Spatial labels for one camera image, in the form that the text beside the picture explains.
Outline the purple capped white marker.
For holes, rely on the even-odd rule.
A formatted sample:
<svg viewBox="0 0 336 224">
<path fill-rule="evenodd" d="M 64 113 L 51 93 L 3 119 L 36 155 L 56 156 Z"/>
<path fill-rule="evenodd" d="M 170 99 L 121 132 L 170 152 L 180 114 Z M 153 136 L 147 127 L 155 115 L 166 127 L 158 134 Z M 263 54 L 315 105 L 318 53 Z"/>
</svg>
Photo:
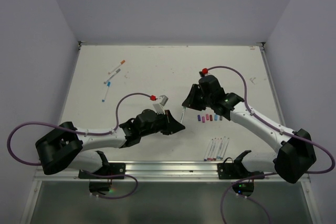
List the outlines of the purple capped white marker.
<svg viewBox="0 0 336 224">
<path fill-rule="evenodd" d="M 205 155 L 204 155 L 204 158 L 203 158 L 203 161 L 207 161 L 208 160 L 208 157 L 209 157 L 209 153 L 212 149 L 212 146 L 213 146 L 213 140 L 210 140 L 208 146 L 207 146 L 207 149 L 206 149 L 206 152 L 205 152 Z"/>
</svg>

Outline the green capped white marker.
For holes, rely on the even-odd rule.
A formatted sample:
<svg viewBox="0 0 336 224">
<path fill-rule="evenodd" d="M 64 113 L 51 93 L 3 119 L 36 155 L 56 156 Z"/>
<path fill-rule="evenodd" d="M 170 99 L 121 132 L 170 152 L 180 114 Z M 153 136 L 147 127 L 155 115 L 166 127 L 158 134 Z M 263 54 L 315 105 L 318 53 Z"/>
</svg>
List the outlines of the green capped white marker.
<svg viewBox="0 0 336 224">
<path fill-rule="evenodd" d="M 182 108 L 182 113 L 181 113 L 181 118 L 180 118 L 180 123 L 181 123 L 181 124 L 183 123 L 183 119 L 184 119 L 185 111 L 186 111 L 186 107 L 183 107 L 183 108 Z"/>
</svg>

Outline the magenta capped white marker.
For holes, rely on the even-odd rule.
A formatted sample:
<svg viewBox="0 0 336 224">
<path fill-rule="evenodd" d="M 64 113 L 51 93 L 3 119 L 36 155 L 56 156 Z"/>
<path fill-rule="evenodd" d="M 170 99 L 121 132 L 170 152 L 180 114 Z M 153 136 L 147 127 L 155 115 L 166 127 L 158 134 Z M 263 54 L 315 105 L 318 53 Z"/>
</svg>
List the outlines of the magenta capped white marker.
<svg viewBox="0 0 336 224">
<path fill-rule="evenodd" d="M 208 161 L 213 160 L 213 152 L 214 152 L 214 149 L 215 149 L 215 147 L 216 147 L 216 142 L 217 142 L 217 139 L 214 138 L 214 139 L 213 139 L 213 146 L 212 146 L 212 149 L 211 149 L 211 151 L 210 151 L 210 153 L 209 153 Z"/>
</svg>

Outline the dark red capped white marker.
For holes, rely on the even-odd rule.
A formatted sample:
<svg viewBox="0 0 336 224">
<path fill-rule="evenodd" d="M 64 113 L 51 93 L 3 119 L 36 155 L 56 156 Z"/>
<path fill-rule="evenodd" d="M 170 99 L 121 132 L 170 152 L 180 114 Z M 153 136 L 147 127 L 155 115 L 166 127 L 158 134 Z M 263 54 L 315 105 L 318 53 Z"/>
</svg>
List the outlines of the dark red capped white marker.
<svg viewBox="0 0 336 224">
<path fill-rule="evenodd" d="M 220 152 L 221 149 L 221 145 L 222 145 L 222 138 L 218 138 L 213 152 L 213 160 L 217 160 L 218 153 Z"/>
</svg>

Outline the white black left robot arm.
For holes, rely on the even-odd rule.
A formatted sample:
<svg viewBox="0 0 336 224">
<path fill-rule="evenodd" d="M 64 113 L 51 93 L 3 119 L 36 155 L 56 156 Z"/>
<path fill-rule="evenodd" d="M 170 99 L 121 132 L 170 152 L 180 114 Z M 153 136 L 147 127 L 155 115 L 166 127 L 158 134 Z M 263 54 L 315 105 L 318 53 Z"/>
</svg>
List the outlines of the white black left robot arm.
<svg viewBox="0 0 336 224">
<path fill-rule="evenodd" d="M 158 114 L 146 109 L 109 134 L 104 134 L 102 130 L 80 132 L 72 122 L 65 122 L 40 138 L 35 146 L 46 175 L 71 168 L 104 178 L 110 171 L 101 148 L 127 148 L 139 144 L 142 137 L 155 133 L 172 135 L 184 129 L 185 126 L 169 110 Z"/>
</svg>

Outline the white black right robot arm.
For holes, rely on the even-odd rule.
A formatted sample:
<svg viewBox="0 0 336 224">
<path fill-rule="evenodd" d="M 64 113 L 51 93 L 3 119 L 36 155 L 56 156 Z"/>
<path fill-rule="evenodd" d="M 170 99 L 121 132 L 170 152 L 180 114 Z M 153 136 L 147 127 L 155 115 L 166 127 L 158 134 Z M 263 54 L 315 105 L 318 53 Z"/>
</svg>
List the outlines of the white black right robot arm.
<svg viewBox="0 0 336 224">
<path fill-rule="evenodd" d="M 193 84 L 182 105 L 198 111 L 210 108 L 215 114 L 254 133 L 274 150 L 273 153 L 256 154 L 246 150 L 232 163 L 220 163 L 221 179 L 243 179 L 270 172 L 294 184 L 316 161 L 307 131 L 295 132 L 284 126 L 276 130 L 277 123 L 263 115 L 258 120 L 245 100 L 235 93 L 226 93 L 213 75 L 201 77 L 197 84 Z"/>
</svg>

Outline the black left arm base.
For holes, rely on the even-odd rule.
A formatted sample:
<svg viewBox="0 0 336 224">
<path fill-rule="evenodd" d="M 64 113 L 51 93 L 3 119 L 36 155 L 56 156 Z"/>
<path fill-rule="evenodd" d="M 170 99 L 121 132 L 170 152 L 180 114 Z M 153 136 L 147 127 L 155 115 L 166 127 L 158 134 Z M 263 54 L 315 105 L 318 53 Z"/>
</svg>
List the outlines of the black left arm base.
<svg viewBox="0 0 336 224">
<path fill-rule="evenodd" d="M 112 180 L 124 179 L 125 163 L 110 163 L 102 151 L 94 151 L 93 162 L 88 159 L 85 164 L 89 164 L 89 168 L 80 169 L 79 179 L 102 179 L 102 176 L 107 180 L 106 182 L 90 182 L 89 191 L 96 197 L 111 198 L 107 196 L 112 192 Z"/>
</svg>

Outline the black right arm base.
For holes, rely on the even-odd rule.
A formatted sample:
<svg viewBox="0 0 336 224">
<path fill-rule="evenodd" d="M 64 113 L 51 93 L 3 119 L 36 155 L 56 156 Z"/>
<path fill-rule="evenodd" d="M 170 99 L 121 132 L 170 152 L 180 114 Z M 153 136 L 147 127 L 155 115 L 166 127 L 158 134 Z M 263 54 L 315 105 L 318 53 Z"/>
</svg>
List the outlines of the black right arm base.
<svg viewBox="0 0 336 224">
<path fill-rule="evenodd" d="M 239 180 L 250 176 L 263 175 L 264 172 L 252 170 L 243 165 L 245 157 L 251 153 L 251 150 L 242 152 L 231 163 L 228 163 L 226 158 L 222 163 L 217 164 L 217 173 L 219 179 Z M 240 182 L 233 186 L 233 191 L 239 195 L 249 197 L 254 192 L 254 182 L 249 179 L 247 182 Z"/>
</svg>

